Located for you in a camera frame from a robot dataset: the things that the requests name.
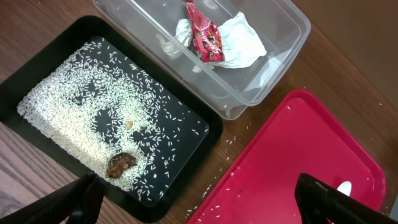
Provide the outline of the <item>white paper napkin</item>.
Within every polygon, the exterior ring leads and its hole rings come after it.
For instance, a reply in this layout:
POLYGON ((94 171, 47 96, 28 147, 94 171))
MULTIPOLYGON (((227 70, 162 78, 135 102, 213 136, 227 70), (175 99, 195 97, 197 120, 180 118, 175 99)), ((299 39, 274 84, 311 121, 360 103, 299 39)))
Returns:
MULTIPOLYGON (((232 19, 228 19, 219 26, 223 41, 223 62, 205 62, 210 69, 214 66, 223 68, 250 67, 259 57, 265 56, 267 51, 256 31, 248 24, 245 15, 238 12, 232 19)), ((166 41, 160 34, 155 35, 162 50, 170 59, 178 59, 182 51, 171 41, 166 41)), ((180 19, 176 27, 175 38, 185 47, 189 47, 192 39, 192 27, 189 19, 180 19)))

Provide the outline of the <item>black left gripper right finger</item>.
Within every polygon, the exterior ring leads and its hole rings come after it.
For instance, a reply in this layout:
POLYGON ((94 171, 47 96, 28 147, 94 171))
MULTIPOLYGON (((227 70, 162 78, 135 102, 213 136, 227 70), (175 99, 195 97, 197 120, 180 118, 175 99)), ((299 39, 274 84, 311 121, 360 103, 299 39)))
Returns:
POLYGON ((397 224, 306 173, 298 177, 295 200, 303 224, 397 224))

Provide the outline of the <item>red foil snack wrapper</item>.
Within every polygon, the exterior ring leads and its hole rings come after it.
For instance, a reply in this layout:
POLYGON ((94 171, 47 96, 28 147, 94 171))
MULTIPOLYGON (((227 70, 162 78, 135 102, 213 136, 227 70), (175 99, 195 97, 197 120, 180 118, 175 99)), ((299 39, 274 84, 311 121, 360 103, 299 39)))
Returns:
POLYGON ((192 23, 193 44, 202 62, 223 62, 221 34, 217 25, 206 17, 193 0, 183 0, 192 23))

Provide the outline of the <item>white plastic spoon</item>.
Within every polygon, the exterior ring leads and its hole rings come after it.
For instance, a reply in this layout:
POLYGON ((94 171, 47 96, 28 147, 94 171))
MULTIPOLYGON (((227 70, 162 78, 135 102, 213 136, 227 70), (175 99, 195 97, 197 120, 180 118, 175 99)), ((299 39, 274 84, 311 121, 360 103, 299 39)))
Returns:
POLYGON ((350 181, 344 181, 336 189, 337 191, 349 197, 352 190, 352 183, 350 181))

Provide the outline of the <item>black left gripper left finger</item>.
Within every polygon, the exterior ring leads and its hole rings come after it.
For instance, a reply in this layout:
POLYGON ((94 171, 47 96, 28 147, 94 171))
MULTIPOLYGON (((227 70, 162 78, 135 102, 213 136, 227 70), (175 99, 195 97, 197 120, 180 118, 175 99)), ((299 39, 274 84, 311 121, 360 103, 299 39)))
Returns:
POLYGON ((104 197, 98 175, 87 173, 38 201, 1 218, 1 224, 95 224, 104 197))

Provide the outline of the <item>dark brown food scrap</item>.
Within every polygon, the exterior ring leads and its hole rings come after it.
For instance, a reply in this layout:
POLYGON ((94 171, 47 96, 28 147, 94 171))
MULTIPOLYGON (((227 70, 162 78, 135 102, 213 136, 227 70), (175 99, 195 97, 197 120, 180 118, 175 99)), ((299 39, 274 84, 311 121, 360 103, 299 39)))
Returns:
POLYGON ((136 158, 128 153, 121 152, 113 156, 106 169, 106 176, 117 179, 122 176, 123 172, 136 165, 136 158))

